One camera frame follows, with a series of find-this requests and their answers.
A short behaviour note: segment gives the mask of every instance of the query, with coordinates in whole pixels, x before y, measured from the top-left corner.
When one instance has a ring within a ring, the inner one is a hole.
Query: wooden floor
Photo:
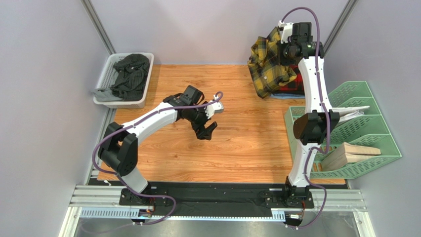
[[[137,167],[147,180],[177,182],[284,183],[292,168],[284,114],[303,99],[261,99],[246,65],[154,65],[146,107],[118,109],[115,122],[133,120],[192,85],[205,99],[223,91],[225,111],[212,140],[197,140],[190,122],[179,120],[139,146]],[[116,177],[100,173],[100,180]],[[343,179],[313,180],[344,184]]]

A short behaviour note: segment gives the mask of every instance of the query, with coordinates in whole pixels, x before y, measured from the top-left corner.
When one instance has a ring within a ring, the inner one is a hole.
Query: black cloth
[[[119,73],[110,88],[114,96],[124,101],[142,99],[149,72],[149,59],[142,54],[131,54],[114,65]]]

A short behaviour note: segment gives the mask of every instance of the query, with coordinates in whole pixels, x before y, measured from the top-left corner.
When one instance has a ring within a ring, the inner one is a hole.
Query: laundry basket
[[[98,82],[96,88],[108,88],[114,84],[119,75],[118,72],[114,69],[114,65],[119,61],[123,60],[125,57],[133,53],[115,53],[108,57],[105,67],[102,69],[101,78]],[[154,55],[152,53],[138,53],[145,55],[150,62],[148,78],[145,84],[145,90],[143,92],[142,99],[138,101],[97,101],[96,98],[93,98],[93,101],[97,105],[105,105],[111,109],[120,109],[120,108],[143,108],[145,107],[146,95],[148,93],[149,81],[151,80],[152,66],[154,64]]]

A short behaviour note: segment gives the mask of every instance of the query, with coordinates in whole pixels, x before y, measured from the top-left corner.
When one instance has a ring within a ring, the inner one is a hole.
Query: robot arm
[[[214,114],[222,113],[224,107],[221,102],[202,106],[201,108],[192,109],[187,107],[199,104],[201,97],[204,98],[201,91],[188,86],[184,93],[165,98],[155,109],[133,121],[123,123],[122,125],[118,125],[115,122],[108,125],[104,137],[123,127],[130,125],[133,125],[133,127],[118,133],[104,142],[99,149],[98,156],[130,187],[141,193],[148,186],[148,182],[137,169],[137,147],[147,137],[164,126],[182,118],[191,122],[192,129],[195,131],[198,139],[211,139],[212,132],[217,127],[217,124],[213,122],[207,128],[205,128],[205,124]],[[136,125],[138,121],[145,118],[148,119]]]
[[[324,51],[320,43],[316,55],[316,42],[311,35],[311,23],[278,24],[281,41],[278,43],[279,63],[284,66],[298,65],[305,91],[305,113],[294,122],[294,136],[297,139],[293,168],[286,180],[286,199],[289,201],[306,200],[309,195],[309,183],[304,175],[307,169],[308,178],[312,165],[305,167],[308,153],[312,152],[308,164],[313,164],[317,150],[327,134],[327,120],[330,120],[331,131],[339,121],[339,114],[332,112],[332,106],[326,92],[323,73]],[[316,75],[315,61],[318,60],[320,85]]]

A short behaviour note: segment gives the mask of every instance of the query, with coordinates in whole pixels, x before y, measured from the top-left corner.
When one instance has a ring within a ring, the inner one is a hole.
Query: plaid shirt
[[[275,27],[267,38],[258,37],[252,46],[252,55],[247,62],[257,95],[265,98],[295,80],[296,73],[287,66],[278,64],[277,42],[281,38]]]

